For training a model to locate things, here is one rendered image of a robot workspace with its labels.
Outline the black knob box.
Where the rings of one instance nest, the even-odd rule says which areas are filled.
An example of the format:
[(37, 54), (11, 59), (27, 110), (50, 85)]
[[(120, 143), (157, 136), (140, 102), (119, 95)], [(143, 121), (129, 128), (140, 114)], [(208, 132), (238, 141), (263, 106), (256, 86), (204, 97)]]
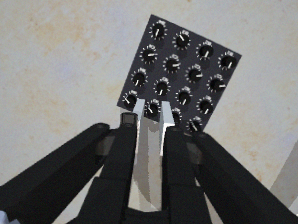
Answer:
[(193, 136), (205, 129), (241, 57), (151, 14), (117, 106), (133, 112), (145, 99), (144, 117), (159, 123), (167, 101), (179, 127)]

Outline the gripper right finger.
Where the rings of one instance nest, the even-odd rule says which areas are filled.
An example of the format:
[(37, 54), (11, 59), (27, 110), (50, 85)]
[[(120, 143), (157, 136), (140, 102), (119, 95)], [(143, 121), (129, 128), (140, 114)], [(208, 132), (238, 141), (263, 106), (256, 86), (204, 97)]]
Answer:
[(168, 210), (169, 224), (212, 224), (204, 193), (223, 224), (298, 224), (298, 216), (213, 137), (184, 135), (169, 102), (162, 101), (161, 210)]

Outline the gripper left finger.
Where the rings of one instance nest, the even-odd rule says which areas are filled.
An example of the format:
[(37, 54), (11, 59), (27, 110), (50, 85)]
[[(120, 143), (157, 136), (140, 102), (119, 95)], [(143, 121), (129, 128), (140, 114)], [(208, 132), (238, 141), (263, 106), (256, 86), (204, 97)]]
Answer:
[(121, 224), (144, 108), (138, 99), (133, 112), (121, 113), (119, 128), (93, 124), (0, 186), (0, 224), (52, 224), (102, 166), (74, 224)]

